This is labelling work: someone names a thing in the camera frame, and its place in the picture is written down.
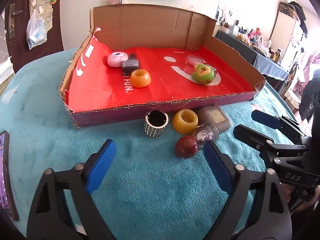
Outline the clear plastic cup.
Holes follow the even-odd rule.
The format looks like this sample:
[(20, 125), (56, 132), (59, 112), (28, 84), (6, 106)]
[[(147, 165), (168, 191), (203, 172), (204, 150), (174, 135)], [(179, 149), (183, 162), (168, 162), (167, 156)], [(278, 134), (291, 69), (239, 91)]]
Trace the clear plastic cup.
[(186, 58), (185, 65), (183, 67), (183, 70), (187, 74), (192, 74), (195, 71), (195, 66), (198, 64), (203, 64), (204, 60), (196, 55), (188, 55)]

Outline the studded black gold cup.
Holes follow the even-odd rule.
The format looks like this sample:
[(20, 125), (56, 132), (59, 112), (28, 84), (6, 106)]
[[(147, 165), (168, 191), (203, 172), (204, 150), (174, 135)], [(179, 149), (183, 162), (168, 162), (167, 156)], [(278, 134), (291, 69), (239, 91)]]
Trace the studded black gold cup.
[(160, 110), (148, 111), (144, 120), (144, 133), (150, 138), (160, 137), (169, 123), (169, 116)]

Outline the beige hanging organizer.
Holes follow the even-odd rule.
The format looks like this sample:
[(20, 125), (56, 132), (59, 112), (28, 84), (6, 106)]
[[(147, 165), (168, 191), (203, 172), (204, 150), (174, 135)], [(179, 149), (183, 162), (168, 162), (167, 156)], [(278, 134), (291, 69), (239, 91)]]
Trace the beige hanging organizer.
[(34, 9), (42, 17), (46, 31), (53, 27), (53, 5), (50, 0), (29, 0), (29, 11), (32, 15)]

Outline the black smartphone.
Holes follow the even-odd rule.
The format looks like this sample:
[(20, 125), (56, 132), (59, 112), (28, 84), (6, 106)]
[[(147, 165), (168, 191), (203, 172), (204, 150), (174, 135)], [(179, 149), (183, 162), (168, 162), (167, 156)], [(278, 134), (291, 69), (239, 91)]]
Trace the black smartphone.
[(19, 221), (19, 215), (16, 210), (14, 197), (11, 190), (9, 174), (9, 133), (4, 130), (1, 132), (1, 207), (11, 220)]

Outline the dark brown door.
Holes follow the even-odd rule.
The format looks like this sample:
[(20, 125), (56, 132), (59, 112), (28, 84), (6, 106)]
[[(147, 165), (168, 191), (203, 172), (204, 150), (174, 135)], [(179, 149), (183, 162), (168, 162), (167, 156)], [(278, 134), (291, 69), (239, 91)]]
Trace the dark brown door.
[(4, 29), (14, 72), (63, 50), (60, 0), (5, 0)]

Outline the black nail polish bottle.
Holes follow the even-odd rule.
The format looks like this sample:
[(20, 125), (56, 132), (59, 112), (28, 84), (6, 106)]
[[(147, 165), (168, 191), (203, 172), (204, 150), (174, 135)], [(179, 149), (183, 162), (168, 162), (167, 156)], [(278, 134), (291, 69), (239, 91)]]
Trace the black nail polish bottle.
[(130, 76), (133, 71), (139, 69), (139, 60), (134, 53), (130, 54), (128, 59), (123, 62), (121, 67), (123, 76)]

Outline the amber ring holder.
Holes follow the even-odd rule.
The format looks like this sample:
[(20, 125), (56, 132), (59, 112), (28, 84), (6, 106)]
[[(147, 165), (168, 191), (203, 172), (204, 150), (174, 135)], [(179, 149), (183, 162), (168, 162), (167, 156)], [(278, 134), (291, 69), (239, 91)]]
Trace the amber ring holder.
[(178, 111), (172, 119), (173, 129), (182, 135), (188, 135), (198, 126), (198, 116), (190, 109)]
[(143, 88), (151, 83), (151, 76), (145, 69), (137, 69), (131, 73), (130, 83), (133, 87)]

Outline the teal fluffy blanket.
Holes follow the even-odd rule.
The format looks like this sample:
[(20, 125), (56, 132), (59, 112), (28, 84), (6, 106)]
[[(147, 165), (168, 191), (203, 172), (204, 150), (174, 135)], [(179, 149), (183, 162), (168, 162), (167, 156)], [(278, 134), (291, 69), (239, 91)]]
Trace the teal fluffy blanket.
[(92, 199), (115, 237), (202, 239), (228, 198), (203, 153), (176, 157), (180, 135), (172, 126), (152, 139), (141, 119), (75, 128), (58, 91), (73, 54), (62, 51), (27, 64), (1, 96), (1, 130), (10, 135), (10, 182), (19, 215), (15, 226), (26, 233), (45, 169), (68, 170), (112, 139), (117, 153)]

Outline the pink round Melody case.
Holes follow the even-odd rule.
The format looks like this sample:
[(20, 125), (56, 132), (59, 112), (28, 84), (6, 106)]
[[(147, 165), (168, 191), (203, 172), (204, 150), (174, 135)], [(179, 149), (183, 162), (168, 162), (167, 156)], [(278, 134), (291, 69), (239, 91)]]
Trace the pink round Melody case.
[(128, 58), (129, 57), (127, 53), (122, 51), (115, 51), (107, 57), (107, 64), (110, 67), (118, 68), (121, 67), (123, 65), (123, 62), (128, 60)]

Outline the brown square compact case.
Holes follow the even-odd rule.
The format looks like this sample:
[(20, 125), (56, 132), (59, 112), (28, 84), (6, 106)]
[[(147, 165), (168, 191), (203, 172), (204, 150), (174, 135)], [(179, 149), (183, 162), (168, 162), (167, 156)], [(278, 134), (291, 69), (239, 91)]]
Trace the brown square compact case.
[(228, 116), (219, 106), (206, 106), (197, 110), (199, 124), (210, 123), (216, 127), (219, 133), (224, 133), (231, 127)]

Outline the pink nail polish bottle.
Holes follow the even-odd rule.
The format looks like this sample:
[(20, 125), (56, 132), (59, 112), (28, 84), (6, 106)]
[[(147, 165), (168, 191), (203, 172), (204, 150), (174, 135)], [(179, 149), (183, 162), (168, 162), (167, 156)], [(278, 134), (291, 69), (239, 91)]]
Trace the pink nail polish bottle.
[(206, 64), (206, 61), (204, 61), (202, 58), (199, 58), (195, 55), (189, 55), (187, 57), (187, 61), (192, 66), (196, 66), (198, 64)]

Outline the dark side table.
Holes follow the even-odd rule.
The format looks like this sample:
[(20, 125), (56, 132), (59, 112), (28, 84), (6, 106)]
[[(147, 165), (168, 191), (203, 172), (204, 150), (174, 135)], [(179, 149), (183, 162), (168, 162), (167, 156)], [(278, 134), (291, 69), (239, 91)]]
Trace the dark side table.
[(289, 73), (279, 64), (274, 63), (271, 59), (261, 55), (244, 42), (220, 30), (216, 33), (215, 37), (239, 52), (239, 54), (248, 63), (250, 63), (255, 69), (257, 69), (263, 76), (266, 77), (267, 82), (279, 94), (280, 91), (286, 87)]

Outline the hanging plastic bag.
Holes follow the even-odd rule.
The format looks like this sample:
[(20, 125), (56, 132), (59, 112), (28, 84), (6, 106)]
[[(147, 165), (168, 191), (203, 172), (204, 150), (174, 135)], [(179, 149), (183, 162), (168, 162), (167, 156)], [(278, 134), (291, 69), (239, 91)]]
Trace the hanging plastic bag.
[(36, 10), (33, 11), (27, 24), (26, 41), (29, 50), (47, 42), (47, 30), (44, 20)]

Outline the glitter bottle with red cap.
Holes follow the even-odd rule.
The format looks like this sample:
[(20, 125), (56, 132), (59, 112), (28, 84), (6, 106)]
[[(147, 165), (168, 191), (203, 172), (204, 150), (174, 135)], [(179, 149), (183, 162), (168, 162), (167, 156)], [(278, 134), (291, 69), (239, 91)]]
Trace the glitter bottle with red cap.
[(179, 158), (193, 158), (208, 141), (216, 141), (219, 138), (219, 130), (216, 126), (205, 123), (193, 131), (192, 135), (181, 137), (175, 145), (175, 154)]

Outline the green avocado toy figure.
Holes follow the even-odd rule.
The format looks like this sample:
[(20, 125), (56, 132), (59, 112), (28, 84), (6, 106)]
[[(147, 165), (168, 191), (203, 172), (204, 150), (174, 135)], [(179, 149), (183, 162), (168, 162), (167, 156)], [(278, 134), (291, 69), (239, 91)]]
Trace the green avocado toy figure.
[(194, 66), (194, 72), (191, 77), (201, 85), (209, 85), (214, 81), (217, 70), (208, 64), (197, 64)]

